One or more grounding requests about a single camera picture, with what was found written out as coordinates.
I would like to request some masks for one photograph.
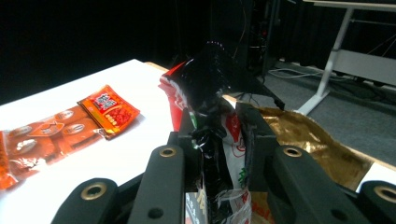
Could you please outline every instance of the snack package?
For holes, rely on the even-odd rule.
[[[0,132],[0,189],[40,169],[123,132],[139,110],[109,86],[60,113],[12,131]]]
[[[0,189],[101,139],[99,127],[79,105],[12,131],[2,131]]]
[[[106,139],[125,131],[140,111],[123,100],[110,86],[78,102],[104,130]]]

